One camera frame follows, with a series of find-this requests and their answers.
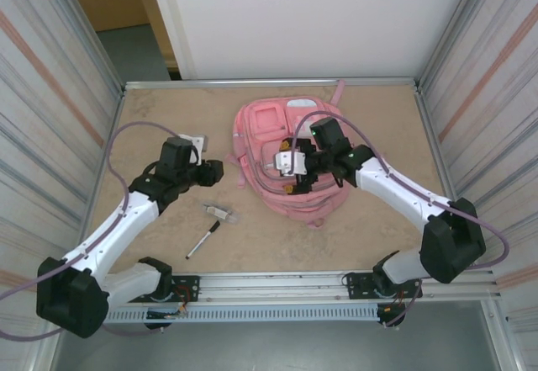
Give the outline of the pink school backpack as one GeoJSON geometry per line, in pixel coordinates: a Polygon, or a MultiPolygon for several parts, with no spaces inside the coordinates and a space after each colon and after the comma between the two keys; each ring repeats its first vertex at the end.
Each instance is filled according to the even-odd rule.
{"type": "Polygon", "coordinates": [[[235,117],[234,153],[228,159],[240,168],[239,186],[250,184],[267,207],[313,229],[321,228],[325,218],[345,202],[350,186],[339,188],[331,174],[323,174],[312,192],[286,194],[283,187],[294,186],[296,178],[283,177],[274,167],[274,156],[280,143],[293,138],[295,132],[298,139],[310,139],[314,144],[309,126],[324,117],[322,111],[340,113],[338,102],[344,87],[340,80],[329,102],[310,96],[259,99],[241,107],[235,117]],[[318,114],[301,121],[314,111],[318,114]]]}

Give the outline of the small clear glue tube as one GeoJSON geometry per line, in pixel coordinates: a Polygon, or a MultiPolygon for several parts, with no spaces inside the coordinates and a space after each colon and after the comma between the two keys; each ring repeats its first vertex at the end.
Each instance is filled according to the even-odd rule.
{"type": "Polygon", "coordinates": [[[202,206],[203,211],[206,214],[212,215],[217,220],[229,224],[237,224],[240,220],[240,217],[232,209],[228,209],[213,203],[203,203],[202,206]]]}

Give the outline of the black marker pen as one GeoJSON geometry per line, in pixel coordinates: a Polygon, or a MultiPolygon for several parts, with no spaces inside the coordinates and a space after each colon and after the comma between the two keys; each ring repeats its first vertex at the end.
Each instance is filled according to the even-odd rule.
{"type": "Polygon", "coordinates": [[[201,245],[220,227],[221,222],[217,220],[211,228],[205,233],[205,235],[197,242],[197,244],[190,250],[185,256],[186,260],[189,260],[193,254],[201,247],[201,245]]]}

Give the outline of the aluminium side rail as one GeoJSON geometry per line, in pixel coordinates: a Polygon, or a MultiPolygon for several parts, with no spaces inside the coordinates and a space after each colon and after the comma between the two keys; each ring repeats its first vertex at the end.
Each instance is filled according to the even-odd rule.
{"type": "Polygon", "coordinates": [[[87,209],[85,212],[84,221],[82,222],[82,228],[80,229],[79,238],[74,247],[75,251],[78,250],[78,247],[86,240],[87,236],[91,234],[92,219],[98,203],[98,197],[102,187],[103,179],[107,171],[107,156],[109,154],[109,147],[113,138],[114,131],[119,126],[119,121],[124,107],[125,94],[126,91],[123,91],[123,93],[119,97],[117,106],[114,108],[113,111],[113,118],[110,124],[109,132],[103,146],[102,159],[98,167],[98,172],[95,177],[95,182],[93,184],[93,190],[90,199],[87,203],[87,209]]]}
{"type": "Polygon", "coordinates": [[[426,103],[426,98],[419,89],[415,90],[414,98],[425,129],[426,138],[430,146],[430,151],[434,159],[435,168],[440,179],[444,196],[451,202],[454,202],[457,200],[456,191],[453,187],[451,176],[448,172],[448,168],[440,148],[440,142],[437,138],[433,120],[426,103]]]}

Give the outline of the thin aluminium table edge rail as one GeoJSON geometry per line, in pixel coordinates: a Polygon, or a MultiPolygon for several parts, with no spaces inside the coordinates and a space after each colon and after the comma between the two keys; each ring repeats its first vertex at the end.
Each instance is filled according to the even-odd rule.
{"type": "MultiPolygon", "coordinates": [[[[338,78],[274,78],[274,79],[217,79],[126,82],[125,90],[147,89],[194,89],[194,88],[238,88],[238,87],[332,87],[338,78]]],[[[342,81],[348,86],[406,86],[413,87],[412,77],[348,77],[342,81]]]]}

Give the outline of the wide aluminium mounting rail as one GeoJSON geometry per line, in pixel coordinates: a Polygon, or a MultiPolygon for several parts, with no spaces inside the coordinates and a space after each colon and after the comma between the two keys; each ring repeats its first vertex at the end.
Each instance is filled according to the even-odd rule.
{"type": "MultiPolygon", "coordinates": [[[[411,299],[349,299],[339,272],[284,273],[200,273],[198,303],[225,304],[300,304],[337,300],[371,302],[409,301],[411,299]]],[[[37,287],[39,307],[89,305],[112,310],[130,302],[172,302],[172,274],[146,263],[137,263],[121,273],[96,280],[89,271],[68,269],[42,281],[37,287]]],[[[431,278],[419,281],[424,299],[438,301],[498,299],[500,290],[493,274],[467,271],[450,284],[431,278]]]]}

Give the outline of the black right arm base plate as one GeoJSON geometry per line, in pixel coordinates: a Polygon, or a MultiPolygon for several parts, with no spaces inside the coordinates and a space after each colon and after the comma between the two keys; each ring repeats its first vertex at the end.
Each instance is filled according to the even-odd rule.
{"type": "Polygon", "coordinates": [[[373,272],[349,272],[340,280],[346,288],[349,299],[411,299],[415,293],[423,296],[419,280],[409,280],[403,284],[394,284],[387,277],[373,272]]]}

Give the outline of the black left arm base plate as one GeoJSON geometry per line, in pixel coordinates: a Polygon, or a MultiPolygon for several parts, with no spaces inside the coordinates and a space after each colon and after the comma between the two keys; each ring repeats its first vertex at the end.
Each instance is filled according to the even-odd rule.
{"type": "Polygon", "coordinates": [[[189,304],[198,301],[200,280],[197,275],[173,275],[171,282],[171,300],[189,304]]]}

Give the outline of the white door frame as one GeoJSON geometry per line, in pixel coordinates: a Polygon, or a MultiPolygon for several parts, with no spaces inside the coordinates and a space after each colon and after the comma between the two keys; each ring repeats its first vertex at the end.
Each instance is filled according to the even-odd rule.
{"type": "Polygon", "coordinates": [[[182,13],[177,0],[156,0],[171,49],[183,80],[198,79],[193,54],[188,43],[182,13]]]}

